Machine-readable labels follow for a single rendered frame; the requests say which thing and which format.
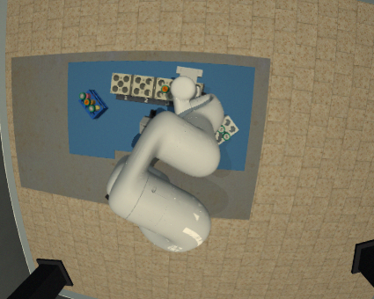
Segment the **blue bench mat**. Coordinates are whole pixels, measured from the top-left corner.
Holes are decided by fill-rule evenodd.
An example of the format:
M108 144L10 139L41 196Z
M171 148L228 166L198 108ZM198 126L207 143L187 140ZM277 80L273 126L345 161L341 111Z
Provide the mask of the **blue bench mat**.
M131 152L140 135L140 121L163 111L174 113L172 106L157 106L116 99L110 93L113 73L175 79L177 66L202 69L204 92L219 99L224 116L229 115L239 129L230 140L219 145L221 159L217 169L244 171L249 138L255 67L164 61L69 62L68 133L70 154L114 159L114 151ZM108 109L92 119L78 101L79 93L95 90Z

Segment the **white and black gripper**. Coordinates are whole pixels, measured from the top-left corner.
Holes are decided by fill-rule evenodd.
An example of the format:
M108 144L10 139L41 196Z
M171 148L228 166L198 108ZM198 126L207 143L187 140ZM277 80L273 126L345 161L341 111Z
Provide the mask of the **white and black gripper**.
M202 88L201 87L198 87L197 86L197 95L196 95L196 97L195 98L198 98L198 97L200 97L201 96L201 94L202 95L205 95L206 94L206 92L202 92Z

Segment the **blue tube rack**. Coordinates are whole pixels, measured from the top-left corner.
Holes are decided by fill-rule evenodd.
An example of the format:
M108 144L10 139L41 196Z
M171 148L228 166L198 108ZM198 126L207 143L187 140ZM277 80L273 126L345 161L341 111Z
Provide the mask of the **blue tube rack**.
M91 98L95 99L95 101L96 101L95 105L99 105L100 106L100 110L99 111L95 111L95 112L90 112L89 110L87 110L89 106L85 106L83 104L84 103L84 99L79 99L78 101L80 102L80 104L82 105L82 107L85 109L85 111L90 116L91 116L91 114L93 115L93 116L91 116L92 119L97 119L97 118L99 118L108 109L108 107L106 106L106 104L104 103L104 101L101 99L101 97L98 95L98 93L95 90L88 90L86 93L90 93L91 94ZM87 109L86 109L86 107L87 107Z

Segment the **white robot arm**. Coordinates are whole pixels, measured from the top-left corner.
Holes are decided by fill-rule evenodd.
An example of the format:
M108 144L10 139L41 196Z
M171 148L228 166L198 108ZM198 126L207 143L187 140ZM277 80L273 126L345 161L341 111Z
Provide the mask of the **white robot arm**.
M149 167L156 157L187 175L205 177L219 165L214 132L224 122L223 107L212 93L191 99L202 72L177 66L180 76L171 84L174 113L163 111L150 121L130 155L118 161L106 186L109 207L115 214L140 224L140 231L154 245L169 252L194 249L211 229L205 206L170 183L163 172Z

